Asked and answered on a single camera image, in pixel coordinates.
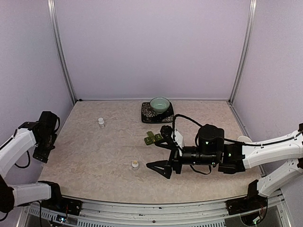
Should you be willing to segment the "green three-compartment pill box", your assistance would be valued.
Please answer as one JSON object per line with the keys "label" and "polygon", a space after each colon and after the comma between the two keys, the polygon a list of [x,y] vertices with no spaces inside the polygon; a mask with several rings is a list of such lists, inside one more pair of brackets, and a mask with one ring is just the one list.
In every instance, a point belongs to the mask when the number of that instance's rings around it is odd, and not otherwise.
{"label": "green three-compartment pill box", "polygon": [[155,142],[163,139],[163,137],[158,133],[154,134],[152,131],[146,132],[147,137],[144,138],[144,142],[147,146],[154,144]]}

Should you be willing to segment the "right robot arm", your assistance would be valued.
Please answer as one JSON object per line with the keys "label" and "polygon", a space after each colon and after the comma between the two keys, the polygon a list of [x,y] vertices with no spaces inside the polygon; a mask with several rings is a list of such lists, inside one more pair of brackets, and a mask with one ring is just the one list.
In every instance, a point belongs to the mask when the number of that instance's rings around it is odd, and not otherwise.
{"label": "right robot arm", "polygon": [[201,126],[194,146],[185,146],[179,131],[162,126],[162,139],[155,145],[170,150],[168,160],[147,163],[147,167],[169,179],[172,172],[180,174],[183,165],[217,167],[224,174],[235,174],[262,164],[285,160],[274,172],[251,182],[242,206],[252,210],[261,197],[303,174],[303,125],[282,137],[260,142],[243,142],[224,138],[224,130],[214,125]]}

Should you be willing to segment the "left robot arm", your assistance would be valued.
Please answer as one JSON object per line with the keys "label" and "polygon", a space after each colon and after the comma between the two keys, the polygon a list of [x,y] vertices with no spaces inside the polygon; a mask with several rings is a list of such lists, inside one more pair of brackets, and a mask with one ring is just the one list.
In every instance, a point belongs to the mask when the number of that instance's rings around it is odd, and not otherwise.
{"label": "left robot arm", "polygon": [[0,147],[0,211],[9,213],[15,207],[36,201],[46,201],[56,210],[66,206],[60,186],[49,181],[8,185],[5,182],[9,170],[17,166],[17,161],[34,149],[29,159],[34,158],[47,163],[50,152],[55,148],[60,118],[50,112],[43,111],[36,122],[24,122],[13,135]]}

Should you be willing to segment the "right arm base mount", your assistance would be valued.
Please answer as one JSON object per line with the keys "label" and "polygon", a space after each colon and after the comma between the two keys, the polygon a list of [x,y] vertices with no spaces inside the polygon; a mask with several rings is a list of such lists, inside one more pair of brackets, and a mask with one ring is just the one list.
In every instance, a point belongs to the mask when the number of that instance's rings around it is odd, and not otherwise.
{"label": "right arm base mount", "polygon": [[225,202],[229,215],[257,210],[268,205],[267,197],[262,197],[258,194],[257,184],[258,180],[255,180],[248,185],[246,196],[229,199]]}

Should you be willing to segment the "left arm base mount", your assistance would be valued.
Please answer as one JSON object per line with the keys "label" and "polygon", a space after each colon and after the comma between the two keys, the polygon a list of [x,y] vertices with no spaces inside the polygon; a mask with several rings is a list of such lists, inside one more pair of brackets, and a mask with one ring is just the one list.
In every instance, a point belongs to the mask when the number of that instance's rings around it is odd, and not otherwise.
{"label": "left arm base mount", "polygon": [[38,181],[51,187],[51,198],[43,200],[41,205],[53,211],[79,216],[82,207],[82,201],[63,197],[59,184],[49,181]]}

